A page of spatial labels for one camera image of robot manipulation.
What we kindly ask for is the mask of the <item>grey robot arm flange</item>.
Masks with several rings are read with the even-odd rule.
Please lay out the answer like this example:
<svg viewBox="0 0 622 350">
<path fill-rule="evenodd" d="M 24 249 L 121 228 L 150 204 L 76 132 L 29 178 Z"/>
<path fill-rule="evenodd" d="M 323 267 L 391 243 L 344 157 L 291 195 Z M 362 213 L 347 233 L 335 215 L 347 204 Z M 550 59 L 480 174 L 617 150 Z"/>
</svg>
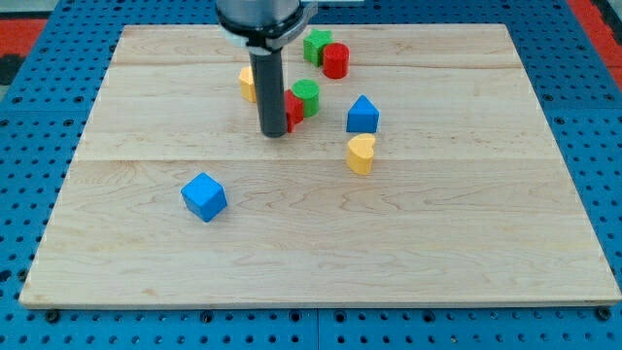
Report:
<svg viewBox="0 0 622 350">
<path fill-rule="evenodd" d="M 217 0 L 218 23 L 249 51 L 276 52 L 291 43 L 318 12 L 318 3 L 300 0 Z"/>
</svg>

